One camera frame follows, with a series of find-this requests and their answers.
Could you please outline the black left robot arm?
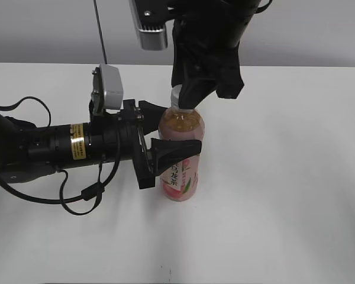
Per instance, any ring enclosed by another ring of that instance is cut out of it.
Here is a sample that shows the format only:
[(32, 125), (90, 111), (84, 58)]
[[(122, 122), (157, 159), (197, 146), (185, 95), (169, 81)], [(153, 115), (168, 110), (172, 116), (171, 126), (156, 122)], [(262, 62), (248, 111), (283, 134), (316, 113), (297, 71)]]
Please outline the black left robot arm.
[(152, 188), (170, 166), (202, 150), (201, 140), (195, 138), (154, 138), (148, 149), (144, 137), (158, 129), (164, 112), (163, 107), (130, 99), (116, 114), (91, 114), (86, 123), (46, 127), (0, 114), (0, 178), (25, 183), (57, 169), (132, 160), (139, 188)]

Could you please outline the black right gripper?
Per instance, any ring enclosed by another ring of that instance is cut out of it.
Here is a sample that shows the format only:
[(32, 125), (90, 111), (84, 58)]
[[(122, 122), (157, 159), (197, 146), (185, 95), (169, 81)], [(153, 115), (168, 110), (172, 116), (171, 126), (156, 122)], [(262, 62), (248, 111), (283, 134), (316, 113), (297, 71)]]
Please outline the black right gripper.
[(168, 1), (173, 20), (171, 84), (180, 85), (178, 106), (196, 108), (210, 93), (237, 99), (244, 87), (240, 39), (256, 13), (255, 1)]

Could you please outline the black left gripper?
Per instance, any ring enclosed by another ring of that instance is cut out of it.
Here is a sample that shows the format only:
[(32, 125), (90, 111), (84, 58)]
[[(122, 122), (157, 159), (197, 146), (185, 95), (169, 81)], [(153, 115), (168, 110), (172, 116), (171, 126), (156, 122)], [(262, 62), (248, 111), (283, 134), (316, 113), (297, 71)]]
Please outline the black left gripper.
[(139, 101), (138, 108), (135, 100), (130, 99), (116, 114), (106, 111), (97, 114), (94, 112), (94, 103), (90, 101), (90, 159), (114, 163), (109, 176), (102, 182), (104, 186), (113, 180), (122, 160), (133, 161), (138, 187), (148, 189), (155, 187), (155, 176), (201, 153), (200, 140), (170, 141), (156, 138), (151, 139), (151, 147), (146, 152), (141, 138), (158, 130), (167, 108), (147, 101)]

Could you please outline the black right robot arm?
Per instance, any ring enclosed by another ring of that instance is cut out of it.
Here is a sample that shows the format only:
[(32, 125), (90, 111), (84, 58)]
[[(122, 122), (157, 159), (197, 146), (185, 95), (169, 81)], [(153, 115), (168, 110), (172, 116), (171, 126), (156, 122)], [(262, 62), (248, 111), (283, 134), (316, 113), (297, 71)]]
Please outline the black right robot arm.
[(178, 86), (178, 106), (196, 108), (209, 94), (236, 99), (244, 87), (239, 45), (255, 14), (268, 1), (177, 1), (172, 39), (171, 84)]

